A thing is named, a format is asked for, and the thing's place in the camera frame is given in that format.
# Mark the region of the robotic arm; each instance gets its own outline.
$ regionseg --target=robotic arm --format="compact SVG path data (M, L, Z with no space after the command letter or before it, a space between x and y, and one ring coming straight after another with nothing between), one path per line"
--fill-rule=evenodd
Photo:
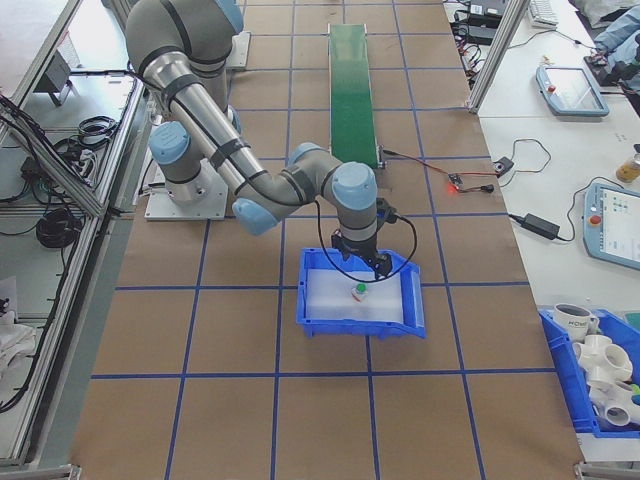
M356 255L376 278L391 273L391 258L377 251L377 232L394 210L377 199L373 171L342 163L321 147L300 145L284 170L272 176L234 125L227 105L225 61L243 21L233 0L141 0L126 26L135 70L157 87L179 121L163 124L151 149L167 178L185 199L205 194L200 168L205 157L238 197L233 211L260 235L322 195L337 210L340 229L332 246L346 259Z

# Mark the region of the yellow can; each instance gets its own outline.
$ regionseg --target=yellow can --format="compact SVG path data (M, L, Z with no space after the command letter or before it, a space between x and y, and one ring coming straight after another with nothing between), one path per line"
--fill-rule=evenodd
M640 154L636 154L633 158L620 165L616 170L616 177L625 183L631 183L640 177Z

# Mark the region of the power adapter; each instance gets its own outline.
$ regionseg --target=power adapter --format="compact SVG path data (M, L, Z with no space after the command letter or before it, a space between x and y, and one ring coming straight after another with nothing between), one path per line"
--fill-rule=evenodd
M497 162L493 163L493 169L498 174L498 178L507 173L509 170L513 168L513 162L509 160L507 157L502 157Z
M27 157L20 167L20 176L27 182L32 182L42 177L44 172L33 157Z
M516 223L525 230L529 230L541 237L548 238L549 240L555 240L558 238L560 226L555 223L548 222L545 219L536 217L530 213L527 213L524 218L518 215L509 215L509 217L515 220Z

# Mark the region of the white table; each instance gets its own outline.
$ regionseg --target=white table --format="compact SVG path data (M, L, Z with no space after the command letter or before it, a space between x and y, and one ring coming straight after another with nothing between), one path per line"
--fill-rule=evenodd
M593 45L575 9L565 0L551 2L560 20L558 31ZM525 42L539 31L524 19L512 45ZM583 57L588 54L588 48L556 33L538 35L527 45L508 50L479 111L493 161L511 157L517 138L535 138L551 152L552 160L542 173L518 173L502 194L510 213L532 213L554 222L561 226L560 235L565 238L571 235L566 213L573 192L596 176L616 180L615 169L633 155L633 144L640 143L640 118L624 96L607 95L610 114L591 120L556 117L543 100L535 72L544 56L558 66L586 68ZM514 169L536 169L545 160L537 145L521 143ZM640 189L640 180L630 187ZM536 303L575 303L617 313L640 310L640 271L587 254L582 241L583 198L583 194L578 195L572 211L576 239L569 244L548 241L514 223ZM578 439L587 461L640 460L640 440L596 439L591 434L579 434Z

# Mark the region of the keyboard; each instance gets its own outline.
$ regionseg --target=keyboard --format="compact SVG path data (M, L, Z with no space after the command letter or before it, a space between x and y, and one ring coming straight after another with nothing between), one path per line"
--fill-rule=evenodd
M531 0L528 11L532 27L556 29L558 17L551 8L550 0Z

